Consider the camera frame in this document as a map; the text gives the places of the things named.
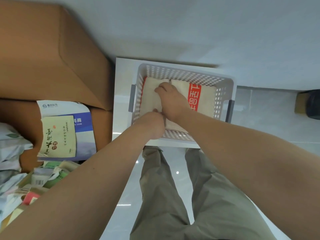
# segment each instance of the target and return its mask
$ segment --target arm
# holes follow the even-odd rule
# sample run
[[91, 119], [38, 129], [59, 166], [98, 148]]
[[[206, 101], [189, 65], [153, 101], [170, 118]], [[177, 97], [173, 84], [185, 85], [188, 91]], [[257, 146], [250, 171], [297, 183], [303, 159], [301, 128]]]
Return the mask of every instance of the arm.
[[164, 131], [160, 113], [142, 116], [29, 206], [1, 239], [99, 239], [143, 147]]
[[197, 113], [168, 83], [155, 91], [164, 115], [188, 131], [285, 234], [292, 240], [320, 239], [320, 157], [276, 136]]

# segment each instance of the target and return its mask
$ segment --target person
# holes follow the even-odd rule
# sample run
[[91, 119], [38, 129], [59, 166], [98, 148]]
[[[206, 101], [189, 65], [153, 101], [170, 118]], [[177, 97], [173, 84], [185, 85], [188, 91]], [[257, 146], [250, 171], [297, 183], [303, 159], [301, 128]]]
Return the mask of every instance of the person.
[[[273, 135], [195, 112], [175, 87], [155, 91], [162, 113], [199, 149], [186, 151], [195, 222], [157, 147], [145, 147], [142, 206], [130, 239], [275, 239], [249, 198], [292, 240], [320, 239], [320, 158]], [[0, 234], [9, 239], [99, 239], [149, 140], [165, 131], [149, 112], [30, 205]]]

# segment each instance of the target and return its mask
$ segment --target yellow booklet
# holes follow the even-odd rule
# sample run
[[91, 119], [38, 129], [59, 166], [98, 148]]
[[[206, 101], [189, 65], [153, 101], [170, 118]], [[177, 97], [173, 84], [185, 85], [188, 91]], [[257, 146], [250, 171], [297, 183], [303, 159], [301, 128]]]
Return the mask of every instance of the yellow booklet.
[[76, 132], [72, 115], [44, 117], [38, 157], [75, 157]]

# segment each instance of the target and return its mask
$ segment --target leg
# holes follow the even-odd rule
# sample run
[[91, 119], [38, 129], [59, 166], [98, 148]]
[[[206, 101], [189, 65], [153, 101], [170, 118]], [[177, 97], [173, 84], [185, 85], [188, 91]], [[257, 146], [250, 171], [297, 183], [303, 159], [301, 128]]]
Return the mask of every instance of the leg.
[[142, 205], [130, 239], [182, 239], [190, 222], [170, 167], [156, 146], [146, 146], [142, 156]]
[[276, 240], [251, 200], [199, 149], [185, 155], [193, 186], [194, 224], [207, 239]]

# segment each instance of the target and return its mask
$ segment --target plastic basket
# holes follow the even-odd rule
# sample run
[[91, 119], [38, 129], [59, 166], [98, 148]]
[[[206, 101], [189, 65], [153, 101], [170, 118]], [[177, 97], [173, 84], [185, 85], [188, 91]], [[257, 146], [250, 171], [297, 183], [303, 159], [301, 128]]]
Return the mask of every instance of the plastic basket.
[[[137, 80], [135, 84], [131, 85], [129, 112], [132, 112], [132, 125], [134, 124], [134, 121], [139, 118], [142, 85], [144, 78], [147, 76], [158, 79], [176, 79], [197, 85], [216, 87], [216, 98], [215, 101], [212, 101], [213, 103], [215, 103], [214, 118], [218, 120], [223, 119], [229, 123], [231, 122], [235, 97], [235, 94], [233, 93], [236, 89], [236, 84], [233, 78], [226, 77], [225, 75], [220, 74], [143, 63], [138, 67]], [[227, 106], [225, 118], [223, 118], [222, 116], [223, 106]], [[165, 130], [162, 138], [182, 141], [194, 141], [194, 139], [188, 133], [173, 131], [169, 129]]]

